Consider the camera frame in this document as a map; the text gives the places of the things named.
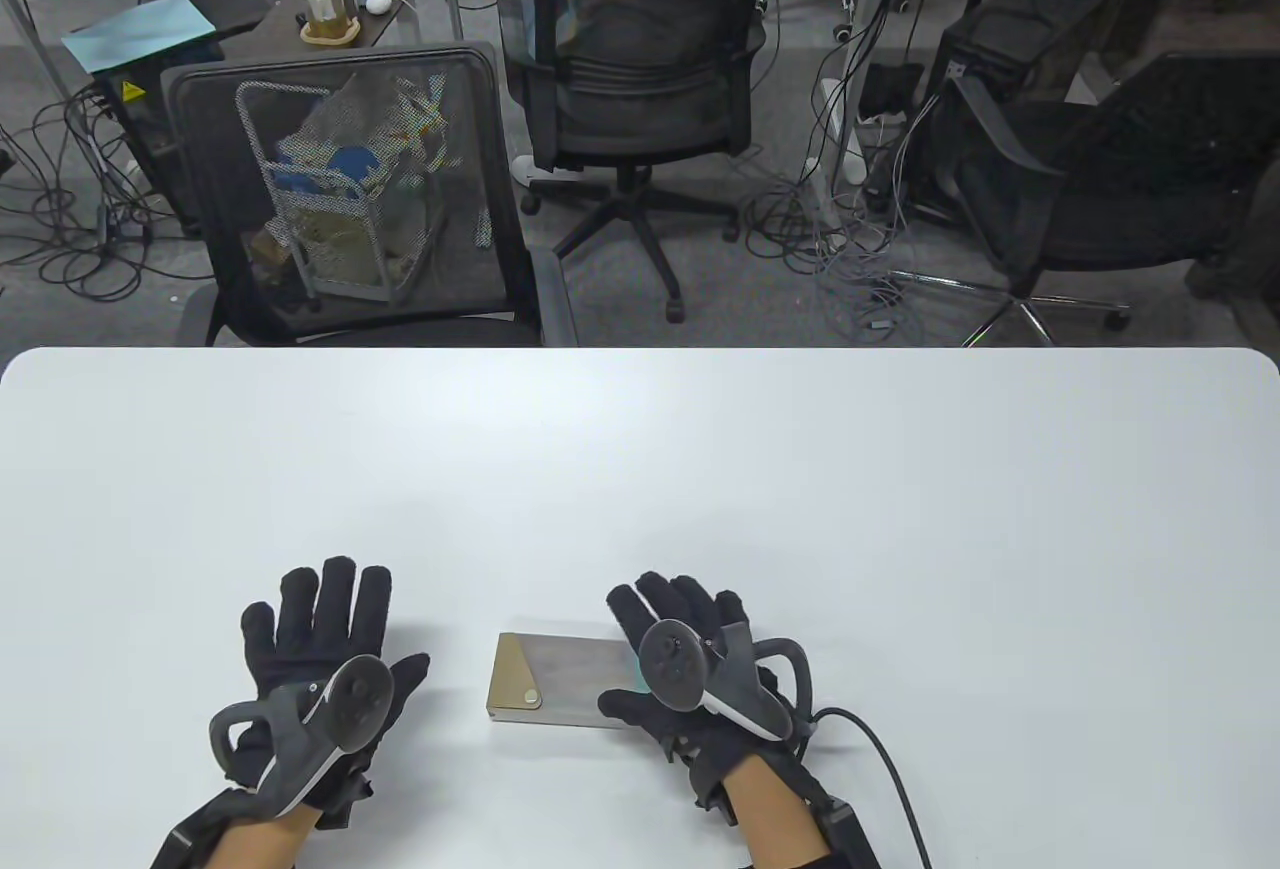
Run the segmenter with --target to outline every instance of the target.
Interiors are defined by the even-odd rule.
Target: white table
[[[0,381],[5,864],[138,869],[220,786],[238,618],[390,566],[428,649],[303,869],[737,866],[643,738],[492,723],[508,627],[654,567],[809,650],[938,869],[1270,869],[1280,381],[1184,351],[45,349]],[[914,869],[851,727],[813,764]]]

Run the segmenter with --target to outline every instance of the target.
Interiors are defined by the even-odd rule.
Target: wooden coaster
[[[360,19],[351,20],[351,28],[347,29],[346,35],[343,35],[342,38],[325,40],[320,38],[319,36],[312,36],[311,23],[302,23],[302,32],[300,32],[298,35],[302,37],[303,42],[311,46],[333,46],[333,47],[349,46],[352,42],[356,41],[356,37],[360,35]]]

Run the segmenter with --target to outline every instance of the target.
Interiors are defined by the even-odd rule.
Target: office chair
[[[576,344],[559,260],[521,235],[483,44],[183,67],[164,90],[216,279],[178,344]]]
[[[685,320],[680,283],[649,224],[650,210],[722,216],[737,207],[654,187],[652,166],[751,142],[751,58],[764,44],[755,0],[498,0],[507,82],[525,109],[540,169],[605,166],[616,186],[535,179],[541,198],[598,206],[556,247],[564,257],[614,219],[635,229],[667,288],[667,321]]]
[[[1098,106],[997,105],[964,76],[947,82],[929,122],[937,184],[1010,284],[893,276],[996,296],[966,347],[1010,311],[1055,346],[1041,307],[1103,311],[1111,330],[1128,325],[1130,307],[1037,296],[1046,270],[1211,259],[1243,225],[1280,143],[1280,52],[1166,54]]]

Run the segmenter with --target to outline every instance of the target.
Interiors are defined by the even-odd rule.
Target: black glove
[[[658,619],[680,619],[708,641],[716,640],[723,626],[748,622],[742,600],[736,593],[724,591],[712,599],[689,576],[667,581],[657,572],[645,572],[636,580],[636,587],[640,590],[639,595],[631,586],[617,586],[608,595],[609,609],[636,651],[644,634]],[[640,595],[644,595],[649,605],[645,605]],[[759,673],[764,687],[778,695],[777,677],[764,667],[760,667]],[[691,713],[668,709],[648,692],[612,689],[600,694],[598,705],[603,715],[653,736],[667,754],[667,761],[672,761],[676,755],[685,760],[698,805],[703,809],[721,809],[731,823],[735,818],[722,783],[750,755],[764,759],[803,799],[815,801],[826,797],[818,781],[796,759],[794,744],[763,740],[705,709]]]
[[[381,657],[392,575],[380,566],[366,568],[352,612],[355,585],[356,563],[338,555],[325,561],[323,580],[311,568],[293,570],[280,580],[278,621],[268,603],[253,603],[244,610],[244,662],[257,683],[259,699],[293,682],[317,682],[324,689],[324,682],[353,655]],[[417,653],[390,667],[396,690],[387,722],[367,746],[334,763],[303,799],[325,813],[320,828],[346,824],[351,804],[372,795],[362,774],[387,729],[403,712],[404,700],[426,678],[430,664],[429,654]],[[252,723],[232,754],[232,778],[246,788],[256,787],[273,755],[266,723]]]

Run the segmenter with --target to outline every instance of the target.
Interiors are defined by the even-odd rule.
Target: black mesh chair back
[[[497,92],[475,45],[168,74],[232,330],[279,344],[498,312],[536,326]]]
[[[531,132],[535,159],[741,152],[754,13],[755,0],[534,0],[534,55],[554,73],[558,110],[553,131]]]
[[[1006,108],[1010,123],[1060,178],[989,148],[955,169],[1002,271],[1019,279],[1203,257],[1243,224],[1280,145],[1280,54],[1166,54],[1096,109],[1052,108],[1047,134],[1030,109]],[[1047,216],[1024,218],[1036,206]]]

